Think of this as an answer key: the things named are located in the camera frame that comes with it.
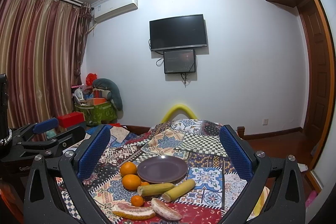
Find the sugarcane piece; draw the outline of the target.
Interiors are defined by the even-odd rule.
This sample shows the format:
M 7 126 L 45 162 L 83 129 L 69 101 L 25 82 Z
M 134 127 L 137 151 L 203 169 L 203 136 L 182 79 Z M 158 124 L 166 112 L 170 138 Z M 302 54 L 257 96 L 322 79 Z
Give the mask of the sugarcane piece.
M 174 188 L 175 185 L 172 183 L 160 183 L 160 184 L 149 184 L 149 185 L 140 185 L 137 188 L 137 193 L 139 196 L 157 196 L 167 192 Z
M 162 199 L 165 202 L 172 202 L 179 199 L 181 196 L 185 195 L 189 191 L 193 190 L 195 187 L 195 181 L 193 179 L 185 180 L 174 188 L 164 192 L 162 194 Z

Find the small mandarin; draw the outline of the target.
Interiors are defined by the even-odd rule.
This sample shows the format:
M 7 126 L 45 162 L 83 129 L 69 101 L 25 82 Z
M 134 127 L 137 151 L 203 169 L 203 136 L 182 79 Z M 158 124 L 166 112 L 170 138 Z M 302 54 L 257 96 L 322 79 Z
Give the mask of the small mandarin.
M 135 195 L 131 197 L 130 202 L 132 206 L 141 207 L 145 201 L 142 196 Z
M 147 185 L 150 185 L 150 183 L 147 182 L 147 181 L 143 181 L 143 182 L 141 182 L 141 184 L 140 184 L 140 186 L 147 186 Z

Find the red box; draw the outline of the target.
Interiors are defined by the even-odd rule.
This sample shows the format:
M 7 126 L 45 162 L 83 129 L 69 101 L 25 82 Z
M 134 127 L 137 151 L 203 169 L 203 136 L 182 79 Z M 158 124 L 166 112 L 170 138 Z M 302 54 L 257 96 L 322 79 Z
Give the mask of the red box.
M 70 114 L 59 116 L 57 117 L 57 120 L 60 127 L 70 128 L 72 126 L 85 122 L 85 116 L 82 112 L 75 111 Z

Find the peeled pomelo segment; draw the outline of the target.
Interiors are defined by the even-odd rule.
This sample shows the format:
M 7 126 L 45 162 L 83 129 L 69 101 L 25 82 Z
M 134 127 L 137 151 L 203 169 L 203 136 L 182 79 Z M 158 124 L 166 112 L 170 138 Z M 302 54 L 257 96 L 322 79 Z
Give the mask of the peeled pomelo segment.
M 164 202 L 157 198 L 152 198 L 150 202 L 151 208 L 154 210 L 155 213 L 160 215 L 161 217 L 170 220 L 170 221 L 179 221 L 183 217 L 177 211 L 168 207 Z

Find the small mandarin front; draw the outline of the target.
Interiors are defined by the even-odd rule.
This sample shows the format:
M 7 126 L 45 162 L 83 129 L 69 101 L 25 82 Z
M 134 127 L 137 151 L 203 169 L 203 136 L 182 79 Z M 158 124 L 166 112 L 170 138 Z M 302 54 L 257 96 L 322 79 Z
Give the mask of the small mandarin front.
M 142 196 L 135 195 L 131 197 L 130 202 L 132 206 L 141 207 L 145 201 Z

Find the white air conditioner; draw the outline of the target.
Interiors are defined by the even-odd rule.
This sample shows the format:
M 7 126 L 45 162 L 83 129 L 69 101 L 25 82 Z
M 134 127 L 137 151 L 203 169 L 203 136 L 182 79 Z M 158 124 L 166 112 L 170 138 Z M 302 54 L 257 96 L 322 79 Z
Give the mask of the white air conditioner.
M 101 0 L 93 5 L 94 22 L 101 23 L 138 9 L 138 0 Z

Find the pomelo wedge with rind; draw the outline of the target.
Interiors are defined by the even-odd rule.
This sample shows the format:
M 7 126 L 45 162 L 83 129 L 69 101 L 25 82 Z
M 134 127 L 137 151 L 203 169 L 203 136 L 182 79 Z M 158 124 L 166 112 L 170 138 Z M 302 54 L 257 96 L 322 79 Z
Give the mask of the pomelo wedge with rind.
M 111 211 L 119 217 L 131 220 L 147 220 L 156 215 L 151 207 L 136 207 L 127 203 L 117 203 L 112 207 Z

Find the large orange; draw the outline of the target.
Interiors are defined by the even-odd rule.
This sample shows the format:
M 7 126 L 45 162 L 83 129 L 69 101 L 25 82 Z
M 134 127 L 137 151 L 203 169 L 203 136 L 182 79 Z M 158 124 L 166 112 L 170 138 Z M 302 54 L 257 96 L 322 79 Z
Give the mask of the large orange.
M 133 162 L 127 161 L 120 166 L 120 174 L 122 177 L 128 174 L 137 174 L 137 166 Z
M 123 176 L 122 185 L 126 190 L 135 191 L 141 185 L 141 179 L 135 174 L 126 174 Z

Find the striped red gold curtain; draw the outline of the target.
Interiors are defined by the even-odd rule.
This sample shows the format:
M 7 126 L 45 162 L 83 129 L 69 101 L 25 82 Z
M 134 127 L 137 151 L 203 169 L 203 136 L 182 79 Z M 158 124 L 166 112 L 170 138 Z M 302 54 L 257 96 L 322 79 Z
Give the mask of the striped red gold curtain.
M 9 82 L 10 127 L 72 111 L 81 84 L 92 7 L 61 0 L 1 0 L 1 73 Z

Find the yellow foam tube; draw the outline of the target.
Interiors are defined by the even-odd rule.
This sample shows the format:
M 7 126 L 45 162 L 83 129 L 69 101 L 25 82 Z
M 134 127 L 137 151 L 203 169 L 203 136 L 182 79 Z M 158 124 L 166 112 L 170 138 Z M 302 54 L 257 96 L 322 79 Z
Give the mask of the yellow foam tube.
M 188 119 L 198 119 L 195 113 L 188 106 L 184 104 L 176 104 L 163 116 L 161 123 L 168 122 L 179 116 L 179 114 L 186 116 Z

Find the purple ceramic plate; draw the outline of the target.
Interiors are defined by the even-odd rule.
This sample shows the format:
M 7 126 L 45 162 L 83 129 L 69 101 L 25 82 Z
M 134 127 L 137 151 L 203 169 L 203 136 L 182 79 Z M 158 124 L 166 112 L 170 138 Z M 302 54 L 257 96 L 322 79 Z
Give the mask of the purple ceramic plate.
M 137 167 L 138 176 L 149 183 L 175 182 L 182 179 L 188 170 L 186 162 L 174 156 L 155 156 L 141 162 Z

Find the patchwork patterned bedspread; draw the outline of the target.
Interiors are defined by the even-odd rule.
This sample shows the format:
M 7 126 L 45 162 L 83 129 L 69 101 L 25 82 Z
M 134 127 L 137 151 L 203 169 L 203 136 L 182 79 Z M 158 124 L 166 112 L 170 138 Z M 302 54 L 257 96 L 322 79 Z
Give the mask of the patchwork patterned bedspread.
M 156 156 L 180 158 L 187 165 L 183 180 L 193 179 L 195 187 L 169 204 L 183 215 L 181 223 L 217 223 L 246 186 L 229 157 L 219 148 L 221 125 L 206 120 L 180 119 L 160 123 L 141 135 L 126 126 L 128 134 L 118 143 L 111 137 L 84 187 L 112 223 L 131 223 L 112 213 L 119 202 L 130 203 L 135 191 L 121 183 L 120 167 L 139 165 Z

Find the red plastic bag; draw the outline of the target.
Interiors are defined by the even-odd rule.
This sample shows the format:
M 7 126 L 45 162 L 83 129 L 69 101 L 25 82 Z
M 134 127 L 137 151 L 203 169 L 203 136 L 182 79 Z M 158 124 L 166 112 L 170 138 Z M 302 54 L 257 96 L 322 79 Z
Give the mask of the red plastic bag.
M 92 86 L 93 81 L 97 79 L 96 73 L 88 73 L 85 78 L 85 84 L 86 86 Z

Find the grey plush toy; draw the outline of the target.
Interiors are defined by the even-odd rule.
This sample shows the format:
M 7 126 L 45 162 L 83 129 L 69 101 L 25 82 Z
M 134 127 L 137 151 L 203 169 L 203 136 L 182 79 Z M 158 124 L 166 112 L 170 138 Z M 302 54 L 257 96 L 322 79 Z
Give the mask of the grey plush toy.
M 118 111 L 123 110 L 119 88 L 112 80 L 96 79 L 93 81 L 93 87 L 96 89 L 107 90 L 107 100 L 111 101 Z

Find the wooden door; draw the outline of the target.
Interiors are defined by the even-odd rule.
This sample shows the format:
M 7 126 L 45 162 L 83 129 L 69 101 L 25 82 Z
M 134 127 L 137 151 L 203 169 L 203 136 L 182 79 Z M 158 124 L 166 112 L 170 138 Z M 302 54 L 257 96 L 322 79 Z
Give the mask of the wooden door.
M 297 8 L 305 32 L 309 60 L 309 96 L 303 130 L 317 142 L 309 164 L 312 170 L 321 156 L 334 111 L 335 54 L 321 1 L 303 0 Z

